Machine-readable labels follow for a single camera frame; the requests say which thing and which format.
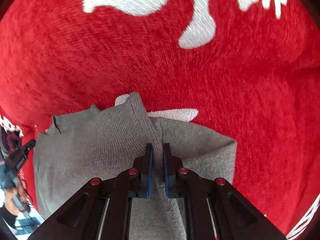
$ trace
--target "gray fabric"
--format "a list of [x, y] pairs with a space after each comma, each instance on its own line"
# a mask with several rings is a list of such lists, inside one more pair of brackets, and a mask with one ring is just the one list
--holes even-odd
[[162, 144], [170, 143], [172, 154], [200, 176], [232, 182], [236, 142], [200, 125], [149, 118], [138, 93], [101, 112], [56, 116], [50, 131], [39, 134], [34, 172], [41, 215], [48, 218], [89, 179], [130, 168], [147, 143], [154, 148], [152, 194], [133, 200], [130, 239], [186, 239], [181, 204], [164, 194]]

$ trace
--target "gray sweater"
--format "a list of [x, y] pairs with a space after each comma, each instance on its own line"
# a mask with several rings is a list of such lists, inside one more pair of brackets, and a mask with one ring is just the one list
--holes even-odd
[[182, 202], [164, 193], [164, 143], [199, 176], [232, 182], [233, 139], [193, 123], [149, 118], [138, 93], [104, 111], [92, 106], [52, 119], [34, 154], [38, 206], [45, 218], [91, 178], [110, 179], [132, 167], [147, 143], [154, 149], [152, 193], [150, 199], [132, 201], [130, 239], [186, 239]]

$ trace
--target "red fabric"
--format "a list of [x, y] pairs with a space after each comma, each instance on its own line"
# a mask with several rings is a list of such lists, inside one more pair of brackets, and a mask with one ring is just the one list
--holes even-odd
[[[193, 0], [136, 17], [82, 0], [16, 0], [0, 22], [1, 107], [30, 137], [51, 115], [114, 105], [137, 91], [147, 111], [196, 108], [193, 122], [238, 142], [234, 185], [284, 233], [320, 192], [320, 34], [299, 0], [275, 17], [261, 0], [209, 0], [215, 37], [178, 39]], [[24, 166], [35, 200], [33, 167]]]

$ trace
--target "gray garment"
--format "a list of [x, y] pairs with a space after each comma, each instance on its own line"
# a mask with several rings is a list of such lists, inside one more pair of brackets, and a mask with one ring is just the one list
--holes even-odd
[[41, 215], [48, 218], [93, 177], [110, 179], [132, 167], [154, 149], [150, 199], [133, 199], [130, 239], [186, 239], [181, 203], [166, 199], [162, 144], [201, 177], [232, 182], [236, 142], [211, 129], [165, 118], [149, 118], [138, 93], [125, 103], [99, 111], [56, 116], [39, 134], [34, 154], [36, 194]]

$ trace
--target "gray handle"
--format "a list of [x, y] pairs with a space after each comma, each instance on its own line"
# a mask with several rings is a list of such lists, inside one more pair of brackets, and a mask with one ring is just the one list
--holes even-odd
[[29, 217], [30, 213], [30, 206], [28, 203], [24, 203], [20, 201], [20, 195], [17, 194], [12, 197], [13, 203], [16, 205], [16, 207], [22, 212], [22, 214], [27, 218]]

